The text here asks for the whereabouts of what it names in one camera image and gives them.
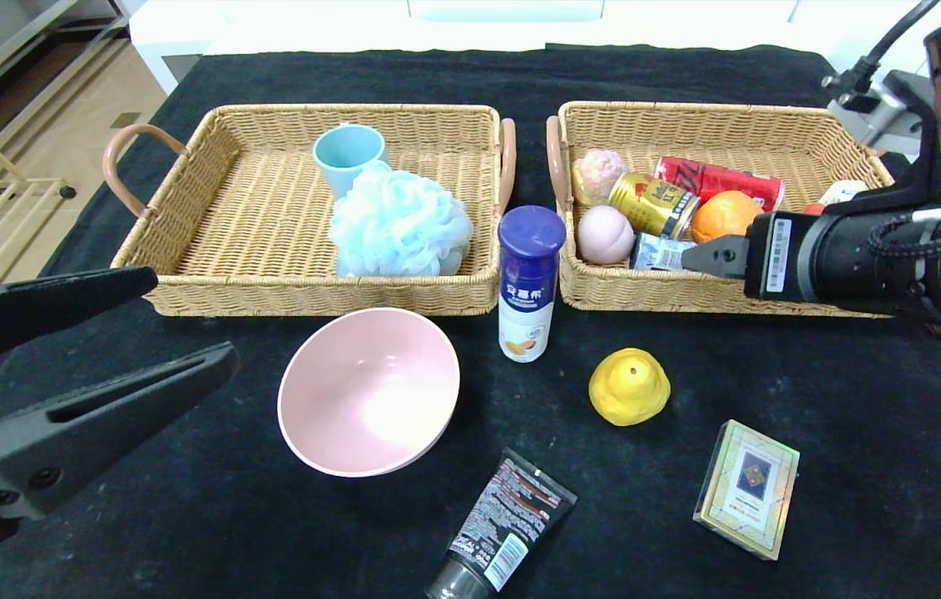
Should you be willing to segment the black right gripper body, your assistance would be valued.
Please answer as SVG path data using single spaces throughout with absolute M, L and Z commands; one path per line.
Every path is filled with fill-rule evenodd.
M 884 213 L 758 217 L 747 234 L 746 295 L 870 314 L 916 311 L 914 262 L 870 250 L 870 231 L 885 221 Z

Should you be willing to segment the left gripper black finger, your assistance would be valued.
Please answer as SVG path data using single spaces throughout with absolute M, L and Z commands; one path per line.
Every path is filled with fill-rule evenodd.
M 0 418 L 0 518 L 42 519 L 227 384 L 223 342 Z
M 0 284 L 0 354 L 70 329 L 157 285 L 156 272 L 143 265 Z

